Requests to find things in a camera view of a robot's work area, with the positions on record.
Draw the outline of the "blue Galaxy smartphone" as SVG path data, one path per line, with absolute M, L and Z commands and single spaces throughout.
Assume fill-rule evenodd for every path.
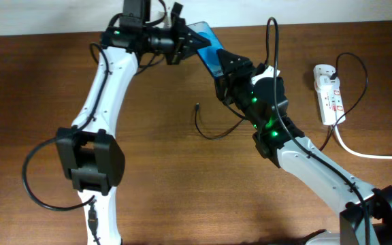
M 218 59 L 217 50 L 223 49 L 223 45 L 220 43 L 219 39 L 217 38 L 217 36 L 207 22 L 196 22 L 190 24 L 189 28 L 210 41 L 210 46 L 201 48 L 197 52 L 199 58 L 206 66 L 210 75 L 214 79 L 221 77 L 223 75 L 223 72 Z

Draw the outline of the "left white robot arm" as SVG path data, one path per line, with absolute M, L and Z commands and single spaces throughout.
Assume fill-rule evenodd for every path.
M 117 225 L 116 189 L 125 155 L 116 127 L 125 93 L 146 53 L 162 54 L 177 65 L 210 41 L 191 30 L 175 3 L 169 27 L 150 20 L 149 1 L 125 1 L 101 33 L 97 72 L 84 106 L 69 128 L 58 129 L 57 151 L 64 175 L 82 200 L 89 244 L 122 244 Z

